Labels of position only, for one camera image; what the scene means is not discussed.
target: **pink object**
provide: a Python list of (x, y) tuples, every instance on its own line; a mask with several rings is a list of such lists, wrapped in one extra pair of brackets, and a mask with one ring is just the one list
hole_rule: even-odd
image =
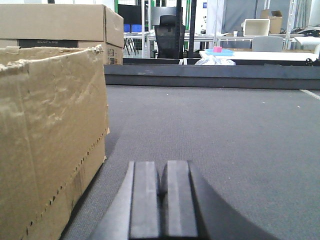
[(221, 46), (214, 46), (213, 47), (213, 52), (214, 53), (221, 53), (222, 52), (222, 47)]

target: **blue tray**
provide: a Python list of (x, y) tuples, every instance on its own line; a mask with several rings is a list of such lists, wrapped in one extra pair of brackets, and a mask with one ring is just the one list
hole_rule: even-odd
[(222, 49), (222, 52), (214, 52), (213, 49), (205, 49), (204, 52), (208, 55), (214, 56), (233, 56), (234, 52), (229, 49)]

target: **stacked cardboard box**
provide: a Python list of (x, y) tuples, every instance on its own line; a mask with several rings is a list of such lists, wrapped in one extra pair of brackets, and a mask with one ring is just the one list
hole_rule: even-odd
[(59, 239), (105, 160), (107, 109), (100, 48), (0, 48), (1, 240)]
[(123, 63), (123, 18), (104, 5), (0, 4), (0, 48), (88, 48), (101, 44), (103, 63)]
[(281, 11), (272, 11), (272, 16), (269, 16), (269, 9), (265, 9), (261, 11), (260, 15), (261, 19), (269, 19), (270, 20), (270, 30), (271, 34), (279, 34), (281, 32), (282, 26), (282, 14)]

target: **torn cardboard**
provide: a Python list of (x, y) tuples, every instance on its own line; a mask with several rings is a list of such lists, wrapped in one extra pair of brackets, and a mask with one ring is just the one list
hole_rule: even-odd
[(124, 20), (104, 5), (0, 4), (0, 12), (0, 48), (124, 45)]
[(101, 49), (0, 49), (0, 239), (59, 239), (107, 130)]

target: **dark platform edge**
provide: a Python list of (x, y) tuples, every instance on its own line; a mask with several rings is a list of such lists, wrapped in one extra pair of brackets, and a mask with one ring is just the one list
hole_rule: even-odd
[(320, 90), (320, 67), (283, 65), (104, 65), (108, 85)]

